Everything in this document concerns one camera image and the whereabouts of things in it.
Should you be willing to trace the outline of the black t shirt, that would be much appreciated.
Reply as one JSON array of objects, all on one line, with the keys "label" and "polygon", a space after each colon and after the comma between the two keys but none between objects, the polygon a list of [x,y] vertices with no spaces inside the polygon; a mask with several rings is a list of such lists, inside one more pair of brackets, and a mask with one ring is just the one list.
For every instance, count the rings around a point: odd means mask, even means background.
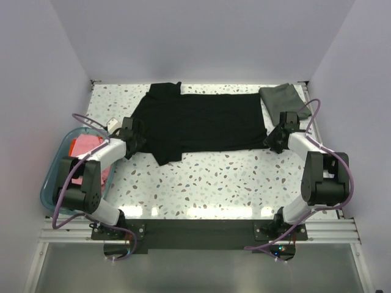
[{"label": "black t shirt", "polygon": [[131,115],[145,127],[158,165],[183,153],[264,149],[267,137],[260,95],[182,94],[181,83],[152,84]]}]

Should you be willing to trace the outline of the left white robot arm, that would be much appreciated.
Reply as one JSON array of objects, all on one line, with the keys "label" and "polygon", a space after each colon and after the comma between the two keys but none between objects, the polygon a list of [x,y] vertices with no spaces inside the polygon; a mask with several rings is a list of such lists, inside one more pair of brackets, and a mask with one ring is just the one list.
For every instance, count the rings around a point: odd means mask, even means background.
[{"label": "left white robot arm", "polygon": [[118,160],[130,159],[139,152],[146,143],[144,132],[140,119],[125,117],[122,125],[98,146],[60,160],[53,192],[54,230],[83,216],[104,226],[112,239],[121,239],[126,234],[123,211],[103,199],[101,174]]}]

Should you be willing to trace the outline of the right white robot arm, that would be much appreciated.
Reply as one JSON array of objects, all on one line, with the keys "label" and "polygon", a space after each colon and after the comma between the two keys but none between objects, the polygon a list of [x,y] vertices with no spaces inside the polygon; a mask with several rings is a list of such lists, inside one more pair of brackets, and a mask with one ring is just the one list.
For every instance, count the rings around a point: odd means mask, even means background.
[{"label": "right white robot arm", "polygon": [[282,112],[280,120],[264,141],[275,153],[290,150],[304,160],[299,196],[281,207],[269,228],[273,235],[285,240],[294,232],[294,226],[305,222],[318,211],[338,209],[352,197],[353,176],[346,153],[336,153],[300,128],[295,112]]}]

